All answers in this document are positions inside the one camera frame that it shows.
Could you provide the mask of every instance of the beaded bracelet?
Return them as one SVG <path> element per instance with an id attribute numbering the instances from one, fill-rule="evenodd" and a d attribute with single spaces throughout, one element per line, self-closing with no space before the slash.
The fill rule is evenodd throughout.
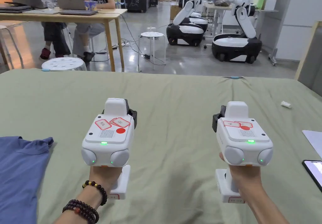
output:
<path id="1" fill-rule="evenodd" d="M 86 219 L 89 224 L 95 224 L 98 222 L 99 219 L 98 213 L 96 211 L 93 212 L 92 207 L 86 205 L 84 202 L 81 202 L 80 200 L 70 200 L 68 204 L 63 208 L 63 213 L 66 210 L 73 210 L 76 214 Z"/>
<path id="2" fill-rule="evenodd" d="M 97 211 L 94 208 L 92 208 L 91 206 L 87 205 L 86 203 L 81 202 L 80 200 L 72 199 L 68 202 L 67 205 L 72 205 L 77 208 L 82 208 L 84 211 L 89 212 L 91 214 L 91 216 L 95 220 L 95 223 L 98 222 L 99 215 L 98 215 Z"/>
<path id="3" fill-rule="evenodd" d="M 97 188 L 99 190 L 99 192 L 101 192 L 101 194 L 103 196 L 101 206 L 104 206 L 107 202 L 107 193 L 106 193 L 105 189 L 101 185 L 96 184 L 95 181 L 86 181 L 83 184 L 83 188 L 85 188 L 87 185 L 94 186 L 95 188 Z"/>

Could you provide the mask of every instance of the red shoe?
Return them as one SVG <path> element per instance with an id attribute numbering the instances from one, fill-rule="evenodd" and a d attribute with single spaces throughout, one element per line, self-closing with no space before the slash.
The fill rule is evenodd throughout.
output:
<path id="1" fill-rule="evenodd" d="M 40 58 L 43 60 L 49 60 L 50 53 L 51 52 L 49 49 L 43 48 L 41 51 Z"/>

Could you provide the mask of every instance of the smartphone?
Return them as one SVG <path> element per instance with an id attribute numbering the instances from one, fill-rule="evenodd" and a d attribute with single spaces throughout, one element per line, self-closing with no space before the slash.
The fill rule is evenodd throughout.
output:
<path id="1" fill-rule="evenodd" d="M 302 165 L 322 192 L 322 161 L 303 160 Z"/>

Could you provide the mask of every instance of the blue shirt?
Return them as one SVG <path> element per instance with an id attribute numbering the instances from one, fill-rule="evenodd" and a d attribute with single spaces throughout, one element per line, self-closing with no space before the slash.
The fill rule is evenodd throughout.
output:
<path id="1" fill-rule="evenodd" d="M 37 191 L 53 142 L 0 137 L 0 223 L 37 223 Z"/>

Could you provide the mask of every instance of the handheld controller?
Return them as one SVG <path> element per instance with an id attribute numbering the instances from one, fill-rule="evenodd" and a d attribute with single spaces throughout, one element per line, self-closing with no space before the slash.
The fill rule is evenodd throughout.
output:
<path id="1" fill-rule="evenodd" d="M 87 165 L 123 167 L 108 198 L 125 199 L 130 176 L 130 148 L 134 138 L 137 112 L 128 101 L 109 98 L 102 114 L 97 115 L 82 143 L 82 157 Z"/>
<path id="2" fill-rule="evenodd" d="M 266 166 L 273 155 L 273 143 L 255 119 L 249 118 L 244 102 L 229 102 L 213 116 L 213 130 L 229 165 Z M 244 203 L 230 169 L 217 169 L 216 179 L 223 202 Z"/>

